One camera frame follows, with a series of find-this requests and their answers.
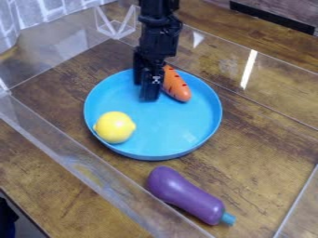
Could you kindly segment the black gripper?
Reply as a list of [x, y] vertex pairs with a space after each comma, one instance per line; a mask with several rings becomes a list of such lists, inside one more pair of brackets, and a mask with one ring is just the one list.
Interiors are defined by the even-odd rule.
[[174, 15], [162, 18], [139, 16], [138, 19], [142, 23], [142, 34], [139, 46], [134, 51], [134, 83], [137, 85], [142, 83], [141, 99], [143, 101], [157, 101], [165, 82], [165, 72], [154, 73], [145, 68], [163, 66], [166, 58], [177, 55], [183, 23]]

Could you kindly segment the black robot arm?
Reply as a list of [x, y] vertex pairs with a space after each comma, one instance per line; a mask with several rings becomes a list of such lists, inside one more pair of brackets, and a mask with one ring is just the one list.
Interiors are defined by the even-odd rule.
[[139, 0], [142, 23], [139, 46], [134, 49], [134, 83], [141, 85], [139, 98], [157, 101], [165, 83], [166, 58], [177, 55], [183, 23], [174, 16], [179, 0]]

